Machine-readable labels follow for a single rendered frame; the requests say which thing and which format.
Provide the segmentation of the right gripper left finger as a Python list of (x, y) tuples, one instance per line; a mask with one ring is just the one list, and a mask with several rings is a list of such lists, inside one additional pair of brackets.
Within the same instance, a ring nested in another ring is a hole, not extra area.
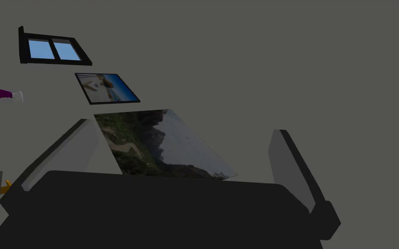
[(34, 160), (0, 199), (1, 207), (13, 214), (25, 202), (28, 191), (49, 171), (84, 172), (99, 139), (95, 122), (81, 119)]

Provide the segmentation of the black framed window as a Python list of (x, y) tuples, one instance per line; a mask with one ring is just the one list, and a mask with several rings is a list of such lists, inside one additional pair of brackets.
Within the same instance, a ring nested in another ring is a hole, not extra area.
[(27, 33), (23, 26), (18, 36), (21, 64), (92, 65), (75, 38)]

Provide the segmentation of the beach picture with black frame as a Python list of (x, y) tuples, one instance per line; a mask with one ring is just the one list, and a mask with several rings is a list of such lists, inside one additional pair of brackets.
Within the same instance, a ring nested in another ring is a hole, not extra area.
[(90, 105), (140, 103), (138, 96), (115, 73), (75, 73)]

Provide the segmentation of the mountain landscape picture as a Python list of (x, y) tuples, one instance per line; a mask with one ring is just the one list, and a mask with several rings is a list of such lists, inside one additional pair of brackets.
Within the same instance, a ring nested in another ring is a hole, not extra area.
[(171, 109), (95, 114), (124, 175), (225, 180), (236, 172)]

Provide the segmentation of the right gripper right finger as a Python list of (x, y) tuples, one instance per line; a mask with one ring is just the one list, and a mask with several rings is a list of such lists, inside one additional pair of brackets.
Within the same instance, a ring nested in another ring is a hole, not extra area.
[(316, 238), (330, 240), (341, 221), (287, 130), (273, 131), (268, 155), (274, 183), (283, 185), (304, 205)]

